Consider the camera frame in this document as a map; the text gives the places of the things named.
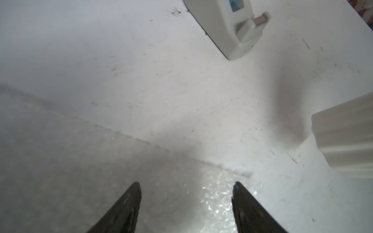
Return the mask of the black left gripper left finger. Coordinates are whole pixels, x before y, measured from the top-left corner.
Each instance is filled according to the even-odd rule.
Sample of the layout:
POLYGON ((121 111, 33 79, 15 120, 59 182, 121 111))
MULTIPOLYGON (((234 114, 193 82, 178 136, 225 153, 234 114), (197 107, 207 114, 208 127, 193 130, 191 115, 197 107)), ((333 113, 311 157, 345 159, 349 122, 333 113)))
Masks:
POLYGON ((140 202, 140 184, 134 182, 87 233, 134 233, 140 202))

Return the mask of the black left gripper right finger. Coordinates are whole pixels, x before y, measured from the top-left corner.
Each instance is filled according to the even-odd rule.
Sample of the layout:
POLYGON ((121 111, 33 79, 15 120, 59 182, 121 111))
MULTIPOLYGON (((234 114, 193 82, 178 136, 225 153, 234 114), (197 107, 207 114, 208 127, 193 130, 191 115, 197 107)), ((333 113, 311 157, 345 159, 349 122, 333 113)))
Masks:
POLYGON ((232 207, 238 233, 286 233, 240 182, 233 186, 232 207))

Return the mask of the clear bubble wrap sheet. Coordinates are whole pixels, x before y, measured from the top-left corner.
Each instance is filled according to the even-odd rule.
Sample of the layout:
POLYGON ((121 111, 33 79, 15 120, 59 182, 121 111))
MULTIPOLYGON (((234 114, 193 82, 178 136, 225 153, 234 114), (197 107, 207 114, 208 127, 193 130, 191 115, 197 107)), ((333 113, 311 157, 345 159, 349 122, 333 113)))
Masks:
POLYGON ((234 233, 239 174, 1 86, 1 232, 85 233, 134 182, 138 233, 234 233))

